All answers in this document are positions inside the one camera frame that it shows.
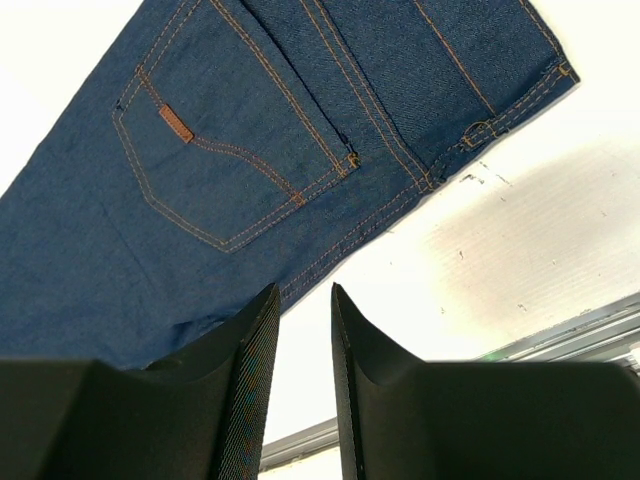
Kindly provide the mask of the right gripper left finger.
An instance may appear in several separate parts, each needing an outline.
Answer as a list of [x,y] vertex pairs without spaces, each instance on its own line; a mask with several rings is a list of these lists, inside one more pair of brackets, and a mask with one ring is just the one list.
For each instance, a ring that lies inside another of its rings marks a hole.
[[279,324],[272,284],[143,370],[98,360],[3,360],[2,477],[256,478]]

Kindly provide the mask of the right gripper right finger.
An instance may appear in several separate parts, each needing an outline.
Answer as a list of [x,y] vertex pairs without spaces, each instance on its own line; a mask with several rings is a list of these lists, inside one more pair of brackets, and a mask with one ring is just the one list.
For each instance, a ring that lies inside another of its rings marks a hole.
[[331,337],[346,479],[635,479],[639,379],[612,362],[427,362],[342,286]]

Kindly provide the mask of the dark blue denim trousers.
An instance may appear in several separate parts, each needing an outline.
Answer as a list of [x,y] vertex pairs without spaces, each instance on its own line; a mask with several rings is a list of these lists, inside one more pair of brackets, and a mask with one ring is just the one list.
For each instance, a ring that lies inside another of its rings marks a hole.
[[1,199],[1,354],[291,307],[579,80],[527,1],[146,1]]

